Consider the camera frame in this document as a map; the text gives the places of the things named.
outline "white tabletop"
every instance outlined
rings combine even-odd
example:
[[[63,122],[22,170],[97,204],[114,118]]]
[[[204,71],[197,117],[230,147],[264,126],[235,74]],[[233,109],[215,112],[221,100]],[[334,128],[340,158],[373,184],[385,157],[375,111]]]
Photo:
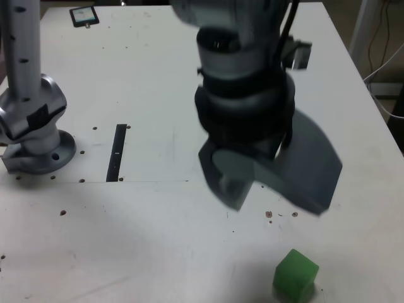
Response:
[[[96,10],[89,30],[67,8],[41,22],[42,72],[68,100],[57,125],[78,152],[20,181],[0,165],[0,302],[274,302],[292,248],[320,266],[315,302],[402,300],[402,155],[322,4],[301,4],[292,29],[313,43],[307,71],[292,72],[296,106],[343,162],[319,218],[260,184],[238,213],[219,202],[197,156],[197,29],[168,7]],[[124,182],[106,183],[119,123],[131,126]]]

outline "green cube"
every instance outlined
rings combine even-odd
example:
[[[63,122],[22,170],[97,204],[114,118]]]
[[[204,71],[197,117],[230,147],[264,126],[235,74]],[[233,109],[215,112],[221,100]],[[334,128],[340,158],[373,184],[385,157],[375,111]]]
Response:
[[[273,286],[292,302],[307,302],[314,290],[318,269],[317,264],[292,249],[276,267]]]

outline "white cable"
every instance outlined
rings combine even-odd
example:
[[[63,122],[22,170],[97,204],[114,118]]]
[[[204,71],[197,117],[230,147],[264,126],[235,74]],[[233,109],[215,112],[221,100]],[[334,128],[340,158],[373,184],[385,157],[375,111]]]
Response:
[[[384,63],[381,67],[379,67],[377,70],[375,70],[373,73],[371,73],[369,76],[367,76],[366,78],[364,78],[364,81],[366,81],[367,79],[369,79],[371,76],[373,76],[374,74],[376,74],[380,69],[384,68],[387,63],[389,63],[400,51],[401,49],[404,47],[404,43],[398,48],[398,50],[390,57],[390,59],[388,59],[386,61],[386,63]]]
[[[371,92],[369,92],[369,93],[371,94],[373,100],[375,100],[375,101],[380,105],[381,109],[383,109],[384,112],[385,112],[387,115],[389,115],[390,117],[396,118],[396,119],[404,119],[404,117],[400,117],[400,116],[396,116],[396,115],[390,114],[390,112],[389,112],[387,109],[384,108],[384,106],[382,105],[382,103],[381,103]]]

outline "electrical wire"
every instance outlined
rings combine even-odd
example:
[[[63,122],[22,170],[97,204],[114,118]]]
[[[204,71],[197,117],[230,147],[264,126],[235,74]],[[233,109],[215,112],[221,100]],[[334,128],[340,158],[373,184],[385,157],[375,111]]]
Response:
[[[394,57],[402,50],[402,48],[404,47],[404,43],[398,48],[398,50],[390,57],[390,59],[388,59],[386,61],[386,63],[384,63],[381,67],[379,67],[377,70],[375,70],[373,73],[371,73],[369,76],[367,76],[366,78],[364,78],[364,81],[366,81],[367,79],[369,79],[371,76],[373,76],[374,74],[376,74],[378,71],[380,71],[382,68],[384,68],[387,64],[390,63],[391,60],[394,59]]]
[[[373,100],[377,102],[377,104],[380,106],[380,108],[383,109],[383,111],[387,115],[389,115],[390,117],[396,118],[396,119],[404,119],[404,117],[391,114],[371,92],[369,92],[369,94],[372,96]]]
[[[390,42],[390,22],[389,22],[389,12],[388,12],[390,3],[391,3],[391,0],[387,0],[386,9],[384,10],[384,11],[385,11],[385,15],[386,15],[386,23],[387,23],[387,39],[386,39],[386,45],[384,46],[384,51],[383,51],[383,56],[382,56],[382,58],[381,58],[380,66],[382,66],[383,63],[384,63],[384,59],[386,58],[387,48],[388,48],[389,42]],[[377,76],[377,73],[375,73],[375,74],[373,75],[373,77],[369,80],[369,82],[368,82],[369,85],[371,84],[371,82],[373,81],[374,77],[376,77],[376,76]]]
[[[379,33],[379,30],[381,28],[381,25],[383,24],[383,8],[384,8],[385,2],[383,2],[381,9],[380,9],[380,17],[379,17],[379,24],[377,24],[376,30],[374,31],[371,43],[369,43],[369,48],[367,49],[367,58],[369,60],[369,65],[371,66],[371,73],[373,73],[373,64],[372,64],[372,58],[371,58],[371,50],[372,50],[372,45],[374,42],[374,39],[376,38],[377,34]],[[372,92],[372,87],[371,87],[371,81],[372,79],[369,80],[367,84],[367,89]]]
[[[276,51],[275,51],[275,55],[274,55],[274,58],[276,58],[276,60],[280,61],[280,56],[282,54],[282,50],[285,47],[286,40],[289,37],[290,28],[292,27],[292,23],[295,20],[299,2],[300,2],[300,0],[292,0],[292,5],[290,7],[290,12],[289,12],[288,18],[286,20],[285,26],[283,27],[282,34],[280,35],[278,45],[276,47]]]

